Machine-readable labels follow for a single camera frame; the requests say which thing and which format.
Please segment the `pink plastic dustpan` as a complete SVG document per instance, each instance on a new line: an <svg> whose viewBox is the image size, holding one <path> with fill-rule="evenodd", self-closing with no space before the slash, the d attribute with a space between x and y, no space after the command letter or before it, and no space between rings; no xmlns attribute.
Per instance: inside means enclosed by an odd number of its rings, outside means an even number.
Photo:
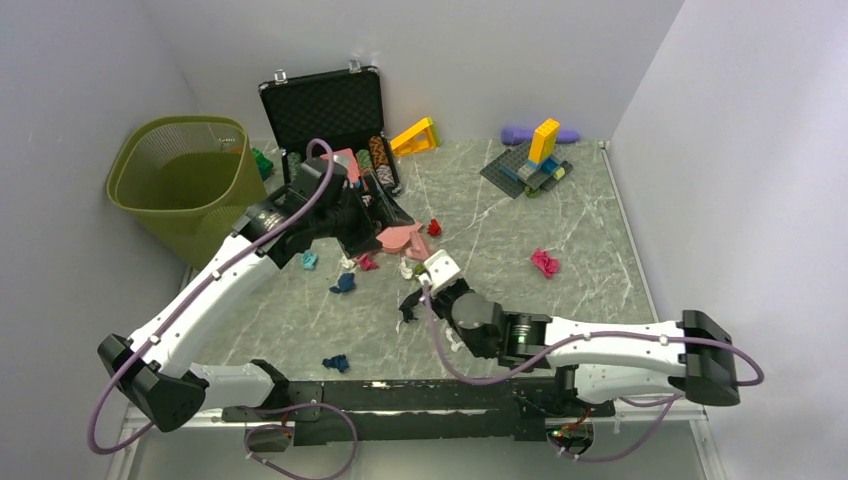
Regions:
<svg viewBox="0 0 848 480"><path fill-rule="evenodd" d="M412 236L417 234L422 224L415 222L412 225L388 227L377 235L381 243L381 251L389 254L403 252L411 242Z"/></svg>

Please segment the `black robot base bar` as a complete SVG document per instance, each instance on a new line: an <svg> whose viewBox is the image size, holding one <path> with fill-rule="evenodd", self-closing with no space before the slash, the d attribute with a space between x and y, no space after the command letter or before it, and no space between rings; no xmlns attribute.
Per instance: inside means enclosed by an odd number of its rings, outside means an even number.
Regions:
<svg viewBox="0 0 848 480"><path fill-rule="evenodd" d="M552 377L513 378L489 386L458 380L292 381L285 406L305 404L287 415L280 407L261 412L224 408L226 423L294 425L297 446L347 440L355 426L362 441L510 437L543 441L549 427L582 415L610 418L613 402L590 406Z"/></svg>

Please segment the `pink hand brush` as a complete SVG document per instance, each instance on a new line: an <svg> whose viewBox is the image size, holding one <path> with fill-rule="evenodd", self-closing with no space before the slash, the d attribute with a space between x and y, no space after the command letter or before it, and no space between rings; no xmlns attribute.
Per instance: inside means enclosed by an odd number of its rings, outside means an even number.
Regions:
<svg viewBox="0 0 848 480"><path fill-rule="evenodd" d="M409 244L404 250L404 255L423 263L433 255L433 251L421 233L419 231L413 231L410 234Z"/></svg>

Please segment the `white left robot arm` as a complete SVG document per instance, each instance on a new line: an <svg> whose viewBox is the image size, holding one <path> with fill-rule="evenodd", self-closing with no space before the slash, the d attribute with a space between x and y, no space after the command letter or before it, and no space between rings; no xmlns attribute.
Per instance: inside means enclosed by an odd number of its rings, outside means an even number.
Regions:
<svg viewBox="0 0 848 480"><path fill-rule="evenodd" d="M368 172L350 181L344 166L312 158L297 177L249 207L198 276L159 315L129 337L99 346L118 389L160 431L196 413L246 407L272 420L289 405L289 381L264 360L240 366L196 362L225 314L317 239L336 239L356 257L381 249L380 233L412 218Z"/></svg>

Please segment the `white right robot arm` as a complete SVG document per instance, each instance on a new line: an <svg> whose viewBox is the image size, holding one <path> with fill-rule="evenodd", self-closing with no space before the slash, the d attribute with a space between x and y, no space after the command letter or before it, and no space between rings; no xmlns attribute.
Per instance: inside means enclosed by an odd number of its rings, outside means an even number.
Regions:
<svg viewBox="0 0 848 480"><path fill-rule="evenodd" d="M471 354L494 359L510 376L537 368L562 371L551 390L562 414L587 405L651 394L680 395L705 406L740 402L736 371L742 353L731 335L700 310L649 324L603 324L507 311L458 279L420 301L445 320Z"/></svg>

